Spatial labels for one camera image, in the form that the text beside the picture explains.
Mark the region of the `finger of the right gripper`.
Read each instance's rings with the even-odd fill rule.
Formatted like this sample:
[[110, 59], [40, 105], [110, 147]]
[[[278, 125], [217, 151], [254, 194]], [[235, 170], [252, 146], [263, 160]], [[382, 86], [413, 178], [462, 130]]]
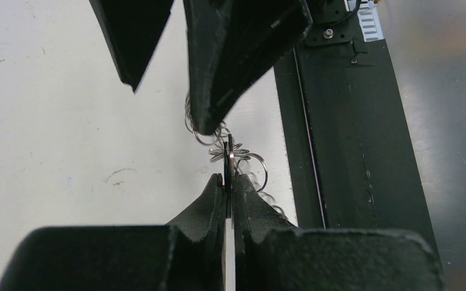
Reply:
[[91, 0], [122, 83], [135, 92], [171, 15], [173, 1]]
[[184, 10], [191, 119], [208, 136], [312, 25], [306, 1], [185, 1]]

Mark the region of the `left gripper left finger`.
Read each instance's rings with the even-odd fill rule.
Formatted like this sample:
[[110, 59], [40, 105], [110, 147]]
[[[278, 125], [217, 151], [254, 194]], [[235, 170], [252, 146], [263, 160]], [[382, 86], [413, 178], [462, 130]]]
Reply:
[[223, 290], [225, 193], [210, 177], [164, 225], [43, 227], [18, 245], [0, 290]]

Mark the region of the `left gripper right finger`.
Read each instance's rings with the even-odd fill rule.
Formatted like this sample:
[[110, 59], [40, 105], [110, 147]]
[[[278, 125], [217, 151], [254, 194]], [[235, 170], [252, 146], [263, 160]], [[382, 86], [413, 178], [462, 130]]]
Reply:
[[301, 229], [246, 175], [232, 180], [237, 290], [444, 290], [430, 246], [416, 233]]

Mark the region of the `metal disc keyring holder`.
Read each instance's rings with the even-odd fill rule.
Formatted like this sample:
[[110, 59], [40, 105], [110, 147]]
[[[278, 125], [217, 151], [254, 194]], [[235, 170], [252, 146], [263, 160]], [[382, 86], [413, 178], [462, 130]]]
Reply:
[[[231, 131], [223, 121], [217, 127], [214, 134], [211, 135], [211, 141], [206, 142], [202, 140], [195, 129], [194, 121], [191, 117], [191, 102], [189, 95], [186, 95], [185, 97], [184, 124], [187, 131], [193, 134], [197, 142], [208, 148], [208, 154], [210, 155], [209, 161], [211, 163], [227, 160], [227, 165], [231, 168], [230, 172], [232, 175], [236, 173], [247, 175], [258, 195], [264, 199], [281, 217], [287, 218], [284, 209], [275, 203], [276, 199], [265, 191], [269, 178], [265, 159], [263, 159], [259, 154], [244, 148], [242, 143], [235, 142]], [[263, 168], [263, 179], [261, 182], [258, 181], [258, 177], [260, 175], [251, 170], [251, 161], [258, 162]]]

